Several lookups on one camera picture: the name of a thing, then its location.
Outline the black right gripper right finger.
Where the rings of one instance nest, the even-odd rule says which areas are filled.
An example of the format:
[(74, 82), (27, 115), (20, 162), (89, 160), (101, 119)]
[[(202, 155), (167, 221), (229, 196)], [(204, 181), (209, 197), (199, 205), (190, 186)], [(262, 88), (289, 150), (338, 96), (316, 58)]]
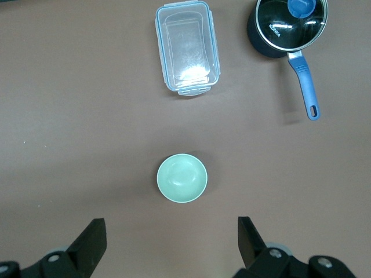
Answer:
[(337, 258), (315, 255), (303, 263), (279, 247), (267, 247), (250, 217), (238, 218), (238, 248), (244, 268), (234, 277), (355, 277)]

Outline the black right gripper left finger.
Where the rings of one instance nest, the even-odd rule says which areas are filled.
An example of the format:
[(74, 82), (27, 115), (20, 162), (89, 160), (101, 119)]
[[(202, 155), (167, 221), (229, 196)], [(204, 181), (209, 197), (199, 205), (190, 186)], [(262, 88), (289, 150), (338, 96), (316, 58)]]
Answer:
[(106, 249), (105, 220), (95, 218), (65, 251), (54, 251), (24, 269), (16, 261), (1, 262), (1, 277), (91, 277)]

